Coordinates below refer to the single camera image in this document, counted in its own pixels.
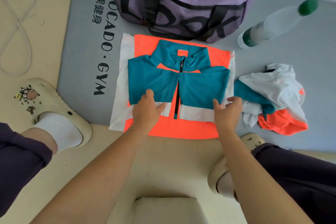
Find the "dark purple pants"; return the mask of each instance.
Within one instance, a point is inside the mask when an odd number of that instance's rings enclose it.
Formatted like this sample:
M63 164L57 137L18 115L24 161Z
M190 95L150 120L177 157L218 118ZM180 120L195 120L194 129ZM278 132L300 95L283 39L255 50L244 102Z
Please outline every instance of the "dark purple pants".
M315 224L336 223L335 164L269 143L252 154ZM0 123L0 217L51 158L52 151L43 143Z

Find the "black zipper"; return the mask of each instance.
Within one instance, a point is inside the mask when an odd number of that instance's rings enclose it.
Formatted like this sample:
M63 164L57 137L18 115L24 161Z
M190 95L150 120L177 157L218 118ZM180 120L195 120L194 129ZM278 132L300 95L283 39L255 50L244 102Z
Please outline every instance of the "black zipper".
M180 63L180 72L183 70L184 59ZM177 93L176 93L176 103L175 103L175 112L174 119L177 120L177 114L179 112L179 102L180 102L180 82L177 82Z

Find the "bottle label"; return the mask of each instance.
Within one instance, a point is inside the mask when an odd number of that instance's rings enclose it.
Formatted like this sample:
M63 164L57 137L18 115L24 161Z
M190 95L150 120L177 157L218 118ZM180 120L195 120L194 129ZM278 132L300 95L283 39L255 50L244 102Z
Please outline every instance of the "bottle label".
M248 47L254 47L256 45L258 45L259 43L255 42L252 38L251 38L251 29L252 27L250 27L247 31L244 32L243 34L243 42L244 44L246 44Z

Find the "white cable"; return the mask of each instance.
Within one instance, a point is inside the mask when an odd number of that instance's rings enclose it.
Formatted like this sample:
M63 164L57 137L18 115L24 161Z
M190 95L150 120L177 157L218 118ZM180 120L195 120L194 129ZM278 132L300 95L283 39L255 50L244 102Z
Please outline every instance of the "white cable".
M22 32L22 35L26 41L26 44L27 44L27 49L28 49L28 63L27 63L27 66L26 68L24 69L23 72L19 73L19 74L11 74L11 73L8 73L7 71L5 71L5 69L2 67L2 63L1 63L1 60L0 60L0 69L7 75L10 75L10 76L14 76L14 77L18 77L18 76L21 76L23 75L24 73L26 73L30 67L30 64L31 64L31 61L32 61L32 54L31 54L31 50L30 50L30 44L29 44L29 41L28 41L28 38L27 38L27 35L25 33L25 31L23 30L23 28L21 27L21 24L18 20L18 18L16 17L16 14L14 13L13 9L11 8L11 6L8 4L8 2L6 0L2 0L5 5L7 6L7 8L9 9L9 11L11 12L12 16L14 17L19 29L21 30Z

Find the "foot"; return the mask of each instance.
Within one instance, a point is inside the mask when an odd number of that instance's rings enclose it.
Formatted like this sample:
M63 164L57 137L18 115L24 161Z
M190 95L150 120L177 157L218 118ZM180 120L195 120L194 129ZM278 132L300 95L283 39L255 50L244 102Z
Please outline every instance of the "foot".
M257 148L259 145L265 143L265 141L257 134L255 133L248 133L245 136L242 136L240 138L245 146L250 150L254 150ZM208 174L208 185L211 191L215 194L221 194L218 192L218 185L220 185L221 177L223 177L223 184L228 184L229 182L227 181L227 177L224 179L224 174L227 176L227 172L229 171L226 159L223 157L209 172ZM232 197L233 195L223 195L225 197Z
M91 138L90 124L75 113L58 95L55 88L42 79L30 79L14 96L29 113L33 124L40 121L44 113L56 113L66 117L81 133L85 145Z

